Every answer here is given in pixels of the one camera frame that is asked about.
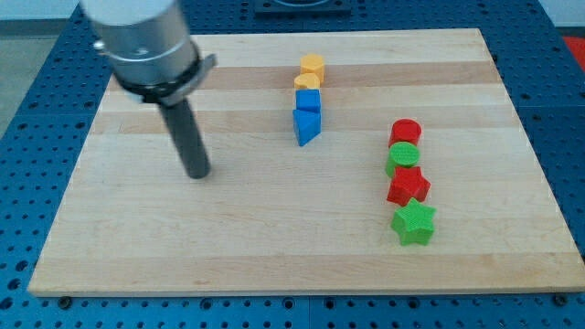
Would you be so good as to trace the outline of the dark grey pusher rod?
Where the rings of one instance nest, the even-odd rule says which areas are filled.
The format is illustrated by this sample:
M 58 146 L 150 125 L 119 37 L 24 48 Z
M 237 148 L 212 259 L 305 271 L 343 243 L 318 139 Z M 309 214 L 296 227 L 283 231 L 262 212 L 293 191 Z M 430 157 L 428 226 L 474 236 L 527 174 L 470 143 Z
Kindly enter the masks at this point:
M 186 174 L 192 179 L 206 177 L 210 173 L 210 162 L 188 100 L 183 99 L 174 105 L 160 105 L 159 111 Z

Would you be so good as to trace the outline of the black clamp flange ring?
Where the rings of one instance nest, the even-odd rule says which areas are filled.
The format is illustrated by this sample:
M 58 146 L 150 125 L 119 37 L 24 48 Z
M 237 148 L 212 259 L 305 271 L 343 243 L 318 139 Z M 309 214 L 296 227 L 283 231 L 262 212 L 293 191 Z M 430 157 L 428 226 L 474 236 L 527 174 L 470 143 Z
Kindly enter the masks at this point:
M 118 84 L 127 92 L 139 98 L 139 102 L 172 106 L 186 98 L 206 78 L 207 74 L 217 65 L 217 55 L 210 54 L 197 58 L 178 77 L 158 84 L 139 84 L 123 79 L 113 73 Z

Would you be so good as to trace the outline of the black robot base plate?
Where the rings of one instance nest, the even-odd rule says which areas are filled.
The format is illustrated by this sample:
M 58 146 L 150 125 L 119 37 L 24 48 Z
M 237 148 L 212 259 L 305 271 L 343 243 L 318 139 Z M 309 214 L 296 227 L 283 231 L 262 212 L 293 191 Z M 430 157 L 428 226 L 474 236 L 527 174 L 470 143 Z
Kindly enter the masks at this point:
M 352 0 L 253 0 L 256 16 L 348 14 Z

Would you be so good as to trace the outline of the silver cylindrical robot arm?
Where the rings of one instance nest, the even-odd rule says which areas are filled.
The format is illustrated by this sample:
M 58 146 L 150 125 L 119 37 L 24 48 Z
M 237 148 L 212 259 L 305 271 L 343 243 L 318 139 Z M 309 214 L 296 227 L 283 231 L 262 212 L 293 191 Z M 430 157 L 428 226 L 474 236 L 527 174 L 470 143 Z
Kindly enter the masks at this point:
M 206 147 L 187 96 L 217 65 L 190 36 L 177 0 L 80 0 L 120 86 L 158 106 L 186 174 L 210 173 Z

